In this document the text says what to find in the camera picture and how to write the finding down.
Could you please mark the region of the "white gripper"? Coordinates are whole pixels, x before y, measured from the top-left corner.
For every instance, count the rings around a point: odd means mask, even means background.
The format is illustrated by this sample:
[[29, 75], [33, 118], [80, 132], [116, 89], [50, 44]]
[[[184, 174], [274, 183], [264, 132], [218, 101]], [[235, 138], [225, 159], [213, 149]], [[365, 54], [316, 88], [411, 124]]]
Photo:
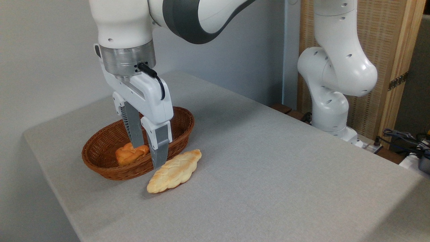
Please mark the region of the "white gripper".
[[[173, 140], [170, 124], [173, 108], [167, 84], [161, 81], [165, 91], [165, 97], [162, 98], [162, 89], [157, 79], [147, 74], [119, 78], [108, 73], [103, 63], [100, 66], [107, 83], [115, 91], [115, 109], [123, 120], [133, 148], [144, 145], [143, 126], [153, 167], [158, 169], [167, 161], [169, 144]], [[145, 117], [140, 119], [139, 112]]]

